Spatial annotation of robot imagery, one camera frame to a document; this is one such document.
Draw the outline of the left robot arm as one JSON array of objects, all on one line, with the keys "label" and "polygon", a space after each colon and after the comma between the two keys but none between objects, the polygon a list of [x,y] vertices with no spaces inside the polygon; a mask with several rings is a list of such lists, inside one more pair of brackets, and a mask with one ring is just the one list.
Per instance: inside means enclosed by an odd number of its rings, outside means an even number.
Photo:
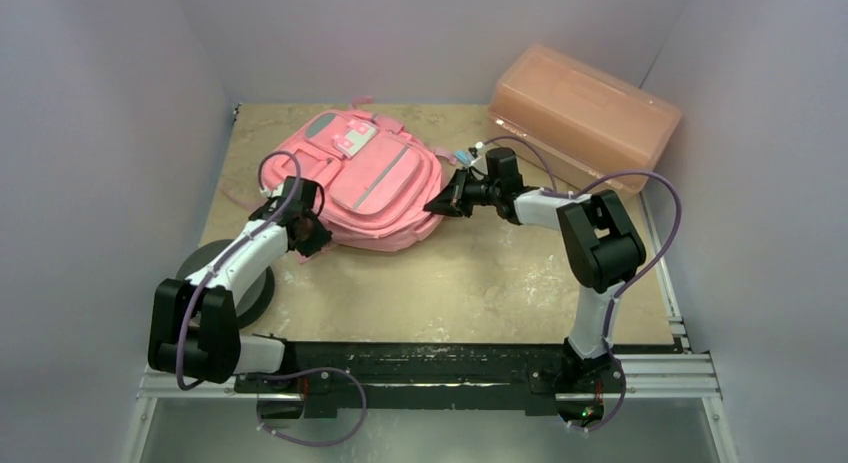
[{"label": "left robot arm", "polygon": [[284,356],[284,341],[241,335],[236,305],[286,253],[309,257],[329,245],[332,233],[318,215],[325,199],[321,184],[288,177],[209,263],[163,280],[153,297],[149,366],[174,374],[183,391],[251,373],[272,391],[292,388],[298,365]]}]

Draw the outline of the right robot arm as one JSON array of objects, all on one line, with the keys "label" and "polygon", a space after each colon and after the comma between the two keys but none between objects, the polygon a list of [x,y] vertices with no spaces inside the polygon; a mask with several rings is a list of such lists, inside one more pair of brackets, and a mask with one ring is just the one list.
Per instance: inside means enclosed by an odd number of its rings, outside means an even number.
[{"label": "right robot arm", "polygon": [[490,206],[511,224],[560,233],[579,285],[561,375],[569,387],[584,390],[599,379],[600,363],[609,356],[615,301],[645,263],[645,245],[614,191],[567,196],[528,186],[508,147],[487,151],[483,160],[484,173],[470,167],[456,170],[423,208],[435,215],[469,218],[475,207]]}]

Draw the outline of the pink backpack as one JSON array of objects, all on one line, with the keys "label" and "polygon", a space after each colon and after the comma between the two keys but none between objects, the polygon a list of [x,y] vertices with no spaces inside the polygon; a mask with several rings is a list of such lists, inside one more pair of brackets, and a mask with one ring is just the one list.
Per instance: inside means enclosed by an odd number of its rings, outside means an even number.
[{"label": "pink backpack", "polygon": [[424,207],[445,188],[443,162],[457,159],[392,116],[356,106],[324,110],[275,149],[257,189],[270,190],[296,170],[320,184],[327,200],[315,207],[335,245],[397,252],[443,221]]}]

